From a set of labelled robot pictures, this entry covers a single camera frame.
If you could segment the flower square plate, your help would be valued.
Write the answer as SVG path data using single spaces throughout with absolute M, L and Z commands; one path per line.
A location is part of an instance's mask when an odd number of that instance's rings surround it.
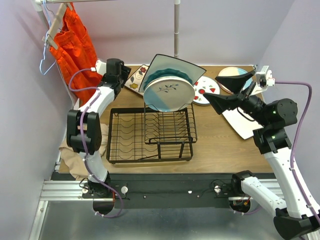
M 130 74 L 130 76 L 128 77 L 128 80 L 125 83 L 125 87 L 134 92 L 137 93 L 138 95 L 143 96 L 144 93 L 143 92 L 139 92 L 140 86 L 142 84 L 142 81 L 144 79 L 144 76 L 148 70 L 149 66 L 148 65 L 141 65 L 137 68 L 136 71 L 134 71 L 133 73 Z

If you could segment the blue and cream round plate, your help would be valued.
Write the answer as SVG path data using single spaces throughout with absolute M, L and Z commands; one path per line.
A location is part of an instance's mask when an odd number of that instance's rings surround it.
M 219 72 L 218 76 L 223 76 L 223 77 L 225 77 L 225 76 L 238 76 L 238 75 L 242 75 L 245 73 L 247 73 L 247 71 L 242 68 L 230 66 L 230 67 L 226 67 L 226 68 L 222 69 Z M 221 89 L 223 89 L 228 94 L 233 94 L 232 91 L 230 91 L 227 87 L 225 87 L 221 83 L 218 83 L 218 85 Z

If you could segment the watermelon round plate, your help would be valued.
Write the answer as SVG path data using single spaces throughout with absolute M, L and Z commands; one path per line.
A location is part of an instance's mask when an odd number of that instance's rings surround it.
M 207 76 L 201 76 L 193 85 L 193 88 L 195 91 L 195 96 L 192 102 L 196 105 L 210 105 L 210 102 L 204 97 L 205 93 L 220 94 L 220 87 L 218 83 Z

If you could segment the grey square plate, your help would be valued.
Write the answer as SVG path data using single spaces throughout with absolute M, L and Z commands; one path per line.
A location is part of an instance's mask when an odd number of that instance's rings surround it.
M 235 132 L 244 140 L 253 137 L 253 130 L 263 127 L 248 114 L 244 113 L 241 108 L 226 110 L 222 115 Z

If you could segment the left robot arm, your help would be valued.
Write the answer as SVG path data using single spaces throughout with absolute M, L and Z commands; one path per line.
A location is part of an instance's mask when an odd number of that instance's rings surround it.
M 102 76 L 98 86 L 75 88 L 73 80 L 83 72 L 97 73 Z M 102 143 L 100 116 L 112 103 L 126 81 L 131 68 L 118 58 L 109 58 L 106 62 L 97 60 L 94 67 L 84 68 L 74 73 L 68 88 L 74 93 L 94 90 L 92 97 L 78 110 L 67 114 L 66 142 L 82 158 L 88 172 L 88 185 L 99 197 L 107 197 L 110 192 L 120 194 L 108 183 L 109 172 L 103 164 L 99 149 Z

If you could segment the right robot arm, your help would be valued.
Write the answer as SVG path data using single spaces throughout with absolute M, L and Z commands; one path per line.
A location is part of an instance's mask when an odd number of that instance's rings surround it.
M 217 114 L 242 109 L 259 125 L 253 140 L 259 152 L 271 166 L 283 196 L 278 197 L 263 186 L 250 171 L 232 175 L 230 191 L 236 197 L 253 198 L 273 218 L 278 234 L 285 240 L 302 238 L 320 228 L 320 206 L 309 191 L 295 160 L 296 143 L 290 141 L 285 128 L 301 126 L 298 106 L 289 98 L 264 102 L 259 93 L 276 84 L 272 71 L 250 71 L 235 76 L 217 76 L 216 81 L 231 91 L 231 95 L 205 93 Z

